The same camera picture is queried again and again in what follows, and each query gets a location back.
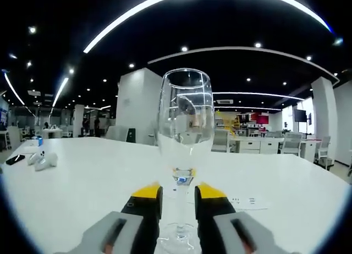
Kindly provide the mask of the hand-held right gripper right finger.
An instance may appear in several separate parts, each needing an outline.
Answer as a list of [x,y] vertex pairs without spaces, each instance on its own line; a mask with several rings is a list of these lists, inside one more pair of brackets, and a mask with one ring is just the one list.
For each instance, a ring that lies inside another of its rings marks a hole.
[[207,183],[195,187],[195,217],[202,253],[287,253],[269,229]]

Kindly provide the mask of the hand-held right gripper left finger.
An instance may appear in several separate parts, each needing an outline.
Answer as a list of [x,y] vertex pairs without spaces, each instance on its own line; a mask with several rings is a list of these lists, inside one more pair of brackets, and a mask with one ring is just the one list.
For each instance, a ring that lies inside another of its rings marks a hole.
[[154,253],[160,234],[163,187],[135,191],[119,212],[111,212],[83,232],[68,253]]

